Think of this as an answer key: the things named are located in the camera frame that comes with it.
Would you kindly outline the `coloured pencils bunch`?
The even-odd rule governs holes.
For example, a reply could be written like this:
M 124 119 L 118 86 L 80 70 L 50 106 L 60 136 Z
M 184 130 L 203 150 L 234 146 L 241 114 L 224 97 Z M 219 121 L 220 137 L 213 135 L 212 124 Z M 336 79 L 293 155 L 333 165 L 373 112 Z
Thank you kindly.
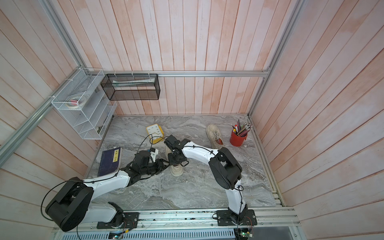
M 237 120 L 237 123 L 233 126 L 232 133 L 238 137 L 245 137 L 252 128 L 253 125 L 250 122 L 245 122 L 242 125 L 240 120 Z

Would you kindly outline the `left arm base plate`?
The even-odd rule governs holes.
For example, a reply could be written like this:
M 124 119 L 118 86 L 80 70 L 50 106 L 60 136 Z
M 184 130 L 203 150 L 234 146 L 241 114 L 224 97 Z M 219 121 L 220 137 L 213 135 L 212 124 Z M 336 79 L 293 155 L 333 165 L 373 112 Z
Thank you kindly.
M 108 223 L 98 222 L 97 229 L 135 229 L 138 225 L 139 212 L 124 212 L 117 215 Z

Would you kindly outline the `beige sneaker one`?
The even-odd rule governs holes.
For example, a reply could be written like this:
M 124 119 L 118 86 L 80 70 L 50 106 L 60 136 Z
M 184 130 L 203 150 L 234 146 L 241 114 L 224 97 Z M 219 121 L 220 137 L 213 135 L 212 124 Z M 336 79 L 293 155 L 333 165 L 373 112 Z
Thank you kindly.
M 172 151 L 166 147 L 166 159 L 167 161 L 170 163 L 170 160 L 168 158 L 168 154 L 170 154 Z M 171 170 L 171 174 L 175 177 L 179 177 L 181 176 L 183 173 L 184 173 L 184 167 L 181 166 L 181 164 L 179 165 L 170 165 L 170 170 Z
M 219 150 L 224 146 L 221 132 L 216 125 L 209 124 L 206 128 L 206 132 L 213 149 Z

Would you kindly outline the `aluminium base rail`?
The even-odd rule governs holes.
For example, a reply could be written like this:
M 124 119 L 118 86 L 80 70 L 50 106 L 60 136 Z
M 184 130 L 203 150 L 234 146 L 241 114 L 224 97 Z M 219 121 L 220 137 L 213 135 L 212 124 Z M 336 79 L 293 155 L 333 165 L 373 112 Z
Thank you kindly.
M 216 211 L 227 209 L 179 209 L 179 210 L 137 210 L 119 211 L 139 212 L 138 225 L 133 230 L 178 230 L 178 229 L 209 229 L 209 228 L 249 228 L 251 231 L 259 227 L 298 227 L 301 225 L 294 208 L 290 207 L 260 207 L 254 210 L 258 224 L 256 226 L 219 226 Z M 126 230 L 126 229 L 97 229 L 98 222 L 103 222 L 96 216 L 86 217 L 78 225 L 72 225 L 64 232 Z

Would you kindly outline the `tape roll on shelf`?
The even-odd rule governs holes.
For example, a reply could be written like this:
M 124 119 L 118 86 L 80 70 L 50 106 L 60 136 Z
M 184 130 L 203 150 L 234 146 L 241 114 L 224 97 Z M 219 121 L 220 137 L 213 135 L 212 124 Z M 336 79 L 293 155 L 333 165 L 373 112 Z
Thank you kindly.
M 65 106 L 68 109 L 79 109 L 82 108 L 87 101 L 87 98 L 82 96 L 73 96 L 70 97 L 67 102 L 65 103 Z

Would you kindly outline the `dark blue book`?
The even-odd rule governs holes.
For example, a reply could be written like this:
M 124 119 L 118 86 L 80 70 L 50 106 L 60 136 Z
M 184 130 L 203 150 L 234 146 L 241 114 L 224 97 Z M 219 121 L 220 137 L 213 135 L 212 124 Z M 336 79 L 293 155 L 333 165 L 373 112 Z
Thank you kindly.
M 120 167 L 121 147 L 102 152 L 98 177 L 115 173 Z

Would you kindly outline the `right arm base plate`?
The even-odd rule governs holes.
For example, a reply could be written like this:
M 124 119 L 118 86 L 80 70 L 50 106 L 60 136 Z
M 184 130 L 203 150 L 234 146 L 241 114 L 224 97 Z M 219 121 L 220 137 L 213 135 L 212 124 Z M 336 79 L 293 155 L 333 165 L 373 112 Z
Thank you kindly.
M 240 215 L 230 210 L 216 211 L 219 226 L 256 226 L 258 224 L 254 210 L 244 209 Z

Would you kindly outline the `black mesh wall basket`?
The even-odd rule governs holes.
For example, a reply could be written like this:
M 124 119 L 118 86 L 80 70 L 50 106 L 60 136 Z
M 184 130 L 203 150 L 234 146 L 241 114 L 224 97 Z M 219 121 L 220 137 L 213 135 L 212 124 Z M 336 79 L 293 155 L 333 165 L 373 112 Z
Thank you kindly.
M 158 100 L 161 93 L 156 74 L 107 74 L 101 87 L 111 101 Z

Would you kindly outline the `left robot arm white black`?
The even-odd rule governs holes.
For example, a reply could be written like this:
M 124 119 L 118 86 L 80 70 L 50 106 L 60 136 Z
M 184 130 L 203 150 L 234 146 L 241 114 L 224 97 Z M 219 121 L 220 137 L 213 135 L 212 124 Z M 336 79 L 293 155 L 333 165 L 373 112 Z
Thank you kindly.
M 125 222 L 124 210 L 114 202 L 92 205 L 91 202 L 116 189 L 126 188 L 138 181 L 158 175 L 169 167 L 164 159 L 152 159 L 148 151 L 139 151 L 134 160 L 117 172 L 94 179 L 71 178 L 61 183 L 62 188 L 47 204 L 43 217 L 55 222 L 68 232 L 81 223 L 100 222 L 112 228 L 121 228 Z

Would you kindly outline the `red pencil cup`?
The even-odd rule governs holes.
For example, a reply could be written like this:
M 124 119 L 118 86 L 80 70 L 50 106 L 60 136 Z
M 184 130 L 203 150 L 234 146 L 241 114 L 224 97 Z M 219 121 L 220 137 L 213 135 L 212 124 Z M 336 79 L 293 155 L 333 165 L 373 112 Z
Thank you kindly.
M 243 145 L 244 141 L 247 139 L 247 134 L 244 136 L 238 136 L 235 134 L 234 131 L 231 132 L 231 137 L 230 137 L 230 143 L 235 146 L 235 147 L 240 147 Z

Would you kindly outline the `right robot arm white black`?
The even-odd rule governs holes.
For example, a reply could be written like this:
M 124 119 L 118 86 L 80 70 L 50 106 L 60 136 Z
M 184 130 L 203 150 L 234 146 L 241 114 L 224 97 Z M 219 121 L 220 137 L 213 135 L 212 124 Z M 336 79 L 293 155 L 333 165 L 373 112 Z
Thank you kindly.
M 241 183 L 243 169 L 229 149 L 210 149 L 188 139 L 179 141 L 172 135 L 165 139 L 165 144 L 171 150 L 168 153 L 171 165 L 188 159 L 208 165 L 216 182 L 226 191 L 230 213 L 239 220 L 245 217 L 248 206 L 243 197 L 244 187 Z

